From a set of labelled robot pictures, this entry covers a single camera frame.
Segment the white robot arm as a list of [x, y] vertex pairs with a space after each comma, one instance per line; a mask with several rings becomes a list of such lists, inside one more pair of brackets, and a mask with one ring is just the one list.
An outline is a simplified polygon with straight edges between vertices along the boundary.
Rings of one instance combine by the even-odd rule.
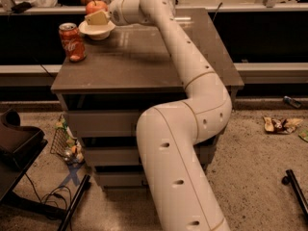
[[117, 26], [158, 28], [186, 93], [156, 105], [137, 122], [141, 163], [164, 231], [231, 231], [194, 151], [219, 134], [232, 112], [228, 90], [177, 23], [169, 0], [113, 0]]

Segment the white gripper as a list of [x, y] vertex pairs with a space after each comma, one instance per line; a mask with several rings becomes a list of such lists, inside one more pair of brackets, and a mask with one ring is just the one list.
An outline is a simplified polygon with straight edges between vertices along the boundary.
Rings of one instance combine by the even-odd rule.
[[123, 2], [124, 0], [113, 0], [109, 5], [109, 14], [103, 10], [97, 11], [87, 14], [85, 20], [89, 25], [107, 25], [111, 19], [116, 26], [125, 26], [128, 22], [124, 18]]

